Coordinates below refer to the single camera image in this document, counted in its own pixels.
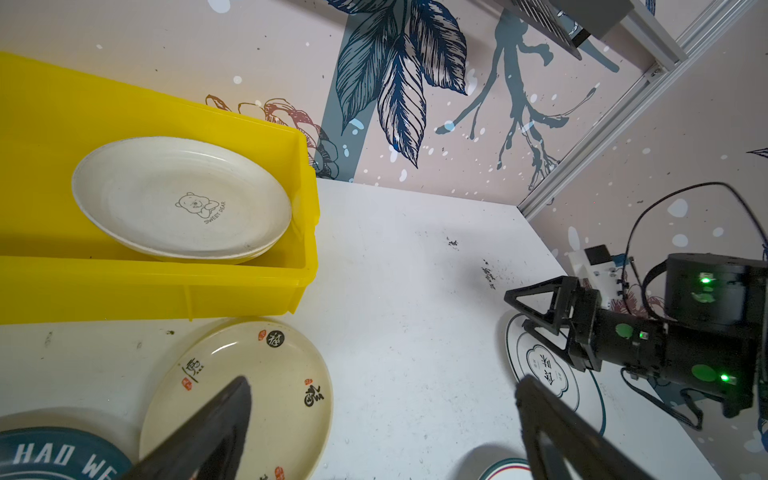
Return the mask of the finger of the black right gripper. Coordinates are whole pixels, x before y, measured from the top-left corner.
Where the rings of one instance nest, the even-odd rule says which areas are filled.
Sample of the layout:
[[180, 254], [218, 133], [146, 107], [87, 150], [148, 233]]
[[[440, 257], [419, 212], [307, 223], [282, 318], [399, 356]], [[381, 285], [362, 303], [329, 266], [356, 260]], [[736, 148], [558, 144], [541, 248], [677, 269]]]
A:
[[549, 340], [547, 337], [545, 337], [542, 333], [539, 333], [536, 329], [535, 323], [530, 320], [526, 319], [523, 322], [523, 328], [526, 333], [529, 333], [532, 335], [536, 340], [538, 340], [543, 346], [545, 346], [548, 350], [550, 350], [553, 354], [557, 355], [560, 359], [562, 359], [565, 363], [567, 363], [570, 367], [575, 369], [584, 369], [585, 363], [582, 358], [580, 357], [572, 357], [569, 349], [567, 348], [569, 346], [569, 341], [566, 342], [566, 347], [561, 348], [558, 347], [555, 343], [553, 343], [551, 340]]
[[510, 289], [505, 292], [504, 301], [536, 326], [558, 333], [570, 326], [578, 290], [576, 277], [559, 276]]

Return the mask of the white green cloud plate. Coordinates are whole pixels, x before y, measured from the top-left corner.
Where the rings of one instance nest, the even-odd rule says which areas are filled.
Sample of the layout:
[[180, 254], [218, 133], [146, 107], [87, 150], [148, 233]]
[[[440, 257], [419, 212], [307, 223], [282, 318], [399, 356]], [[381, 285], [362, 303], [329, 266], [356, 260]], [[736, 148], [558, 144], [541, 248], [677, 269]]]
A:
[[524, 329], [526, 317], [517, 313], [507, 323], [508, 363], [517, 381], [533, 376], [567, 404], [600, 435], [607, 426], [602, 391], [590, 371], [574, 370], [545, 343]]

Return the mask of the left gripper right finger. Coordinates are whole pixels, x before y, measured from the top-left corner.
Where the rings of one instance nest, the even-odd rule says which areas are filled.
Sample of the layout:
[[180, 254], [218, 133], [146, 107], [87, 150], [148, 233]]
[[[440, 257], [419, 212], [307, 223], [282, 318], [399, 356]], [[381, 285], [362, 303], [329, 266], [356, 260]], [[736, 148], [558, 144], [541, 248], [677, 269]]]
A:
[[535, 377], [519, 381], [515, 399], [535, 479], [651, 478]]

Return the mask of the cream bear plate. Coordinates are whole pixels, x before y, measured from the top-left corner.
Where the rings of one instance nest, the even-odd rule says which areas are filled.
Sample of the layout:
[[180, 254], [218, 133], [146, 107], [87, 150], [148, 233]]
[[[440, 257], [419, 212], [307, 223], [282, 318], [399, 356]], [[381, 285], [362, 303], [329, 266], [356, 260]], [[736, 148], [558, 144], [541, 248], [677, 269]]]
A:
[[80, 161], [71, 186], [101, 231], [161, 260], [244, 263], [273, 247], [292, 220], [289, 197], [267, 170], [190, 139], [106, 144]]

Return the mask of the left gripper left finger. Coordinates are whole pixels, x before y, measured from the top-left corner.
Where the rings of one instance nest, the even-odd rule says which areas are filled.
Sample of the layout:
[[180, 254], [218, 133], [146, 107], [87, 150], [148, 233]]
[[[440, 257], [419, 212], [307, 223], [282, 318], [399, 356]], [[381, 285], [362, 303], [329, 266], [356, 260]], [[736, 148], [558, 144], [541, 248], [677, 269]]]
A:
[[251, 387], [245, 377], [238, 376], [123, 477], [234, 479], [245, 449], [251, 407]]

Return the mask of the small cream patterned plate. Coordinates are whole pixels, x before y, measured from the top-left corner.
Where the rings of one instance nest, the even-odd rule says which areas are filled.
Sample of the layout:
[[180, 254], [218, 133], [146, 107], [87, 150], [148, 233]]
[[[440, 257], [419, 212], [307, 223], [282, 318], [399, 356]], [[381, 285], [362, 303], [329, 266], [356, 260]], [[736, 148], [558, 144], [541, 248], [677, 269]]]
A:
[[233, 430], [242, 454], [239, 479], [308, 479], [327, 444], [333, 418], [331, 376], [319, 350], [277, 321], [230, 322], [189, 347], [158, 383], [144, 417], [141, 458], [200, 418]]

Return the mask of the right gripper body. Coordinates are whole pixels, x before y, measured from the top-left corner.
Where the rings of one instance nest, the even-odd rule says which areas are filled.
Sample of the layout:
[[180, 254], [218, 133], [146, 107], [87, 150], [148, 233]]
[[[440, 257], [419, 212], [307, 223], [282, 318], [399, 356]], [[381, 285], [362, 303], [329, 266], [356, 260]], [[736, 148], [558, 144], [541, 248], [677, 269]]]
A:
[[604, 362], [643, 378], [677, 383], [706, 394], [734, 417], [753, 405], [756, 329], [696, 327], [636, 317], [600, 307], [596, 290], [579, 288], [572, 301], [567, 362], [599, 371]]

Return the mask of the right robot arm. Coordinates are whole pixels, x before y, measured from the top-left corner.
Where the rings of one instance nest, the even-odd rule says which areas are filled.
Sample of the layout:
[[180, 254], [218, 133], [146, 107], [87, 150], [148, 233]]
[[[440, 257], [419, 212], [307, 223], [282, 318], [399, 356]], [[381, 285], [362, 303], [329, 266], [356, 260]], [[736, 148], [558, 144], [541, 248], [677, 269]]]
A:
[[597, 290], [560, 276], [506, 292], [535, 338], [564, 333], [559, 348], [544, 344], [569, 366], [601, 369], [608, 362], [632, 377], [681, 385], [695, 419], [670, 410], [699, 430], [703, 413], [691, 393], [721, 404], [727, 418], [757, 406], [767, 417], [767, 264], [703, 254], [671, 254], [642, 282], [665, 278], [665, 314], [639, 317], [605, 309]]

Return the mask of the red characters white plate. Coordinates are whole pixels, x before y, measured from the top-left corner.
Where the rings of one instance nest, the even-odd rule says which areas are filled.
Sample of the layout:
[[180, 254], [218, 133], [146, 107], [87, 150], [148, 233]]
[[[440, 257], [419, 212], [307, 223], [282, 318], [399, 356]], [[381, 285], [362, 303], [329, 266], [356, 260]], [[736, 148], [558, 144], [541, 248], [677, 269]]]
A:
[[509, 458], [495, 462], [479, 477], [479, 480], [532, 480], [533, 475], [526, 460]]

